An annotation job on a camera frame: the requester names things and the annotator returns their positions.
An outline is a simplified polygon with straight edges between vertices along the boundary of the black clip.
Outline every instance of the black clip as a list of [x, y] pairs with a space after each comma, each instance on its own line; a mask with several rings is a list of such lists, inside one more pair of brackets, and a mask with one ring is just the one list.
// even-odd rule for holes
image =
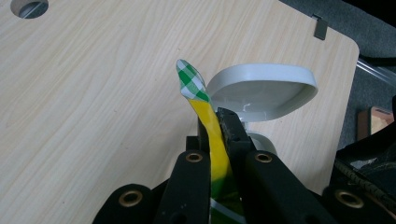
[[315, 28], [314, 37], [324, 40], [326, 38], [328, 23], [320, 16], [313, 14], [312, 18], [317, 19], [317, 27]]

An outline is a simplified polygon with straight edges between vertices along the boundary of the light wood tabletop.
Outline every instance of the light wood tabletop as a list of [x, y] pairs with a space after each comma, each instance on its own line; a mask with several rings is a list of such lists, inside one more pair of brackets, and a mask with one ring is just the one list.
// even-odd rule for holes
[[0, 0], [0, 223], [91, 223], [113, 190], [168, 178], [197, 129], [177, 59], [206, 83], [240, 63], [310, 69], [311, 102], [250, 128], [308, 189], [329, 184], [359, 55], [348, 37], [315, 38], [315, 19], [276, 0], [49, 0], [30, 20], [12, 1]]

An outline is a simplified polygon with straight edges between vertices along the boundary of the gray carpet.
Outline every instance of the gray carpet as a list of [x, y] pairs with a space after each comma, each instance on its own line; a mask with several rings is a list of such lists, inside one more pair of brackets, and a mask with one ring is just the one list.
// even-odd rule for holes
[[[396, 57], [396, 28], [342, 0], [280, 0], [308, 16], [319, 15], [329, 26], [353, 39], [362, 55]], [[388, 67], [396, 72], [395, 67]], [[376, 105], [391, 110], [396, 87], [357, 68], [349, 95], [338, 149], [356, 141], [357, 116]]]

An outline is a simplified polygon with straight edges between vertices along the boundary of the green checkered pattern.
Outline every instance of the green checkered pattern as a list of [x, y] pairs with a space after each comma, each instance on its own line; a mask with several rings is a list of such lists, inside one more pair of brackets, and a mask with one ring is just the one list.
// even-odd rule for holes
[[177, 60], [177, 72], [180, 78], [181, 94], [187, 99], [210, 102], [206, 93], [205, 82], [199, 72], [188, 62]]

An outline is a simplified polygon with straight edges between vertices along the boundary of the open lid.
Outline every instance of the open lid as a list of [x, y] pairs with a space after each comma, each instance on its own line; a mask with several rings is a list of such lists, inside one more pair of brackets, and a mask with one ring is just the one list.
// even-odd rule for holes
[[206, 87], [215, 111], [230, 109], [241, 121], [278, 119], [309, 102], [318, 92], [314, 75], [287, 64], [247, 63], [223, 69]]

